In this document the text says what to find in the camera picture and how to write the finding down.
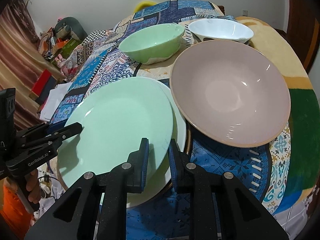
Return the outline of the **left hand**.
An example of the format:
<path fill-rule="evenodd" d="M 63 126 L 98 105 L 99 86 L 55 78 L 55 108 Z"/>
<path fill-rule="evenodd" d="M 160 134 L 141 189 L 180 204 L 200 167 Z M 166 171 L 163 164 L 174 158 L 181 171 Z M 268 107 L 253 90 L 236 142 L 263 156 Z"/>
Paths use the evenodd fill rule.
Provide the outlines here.
<path fill-rule="evenodd" d="M 4 186 L 7 187 L 11 192 L 17 194 L 18 186 L 9 177 L 4 179 Z M 38 180 L 38 170 L 33 170 L 27 179 L 26 189 L 29 192 L 28 200 L 34 204 L 37 204 L 41 199 L 41 187 Z"/>

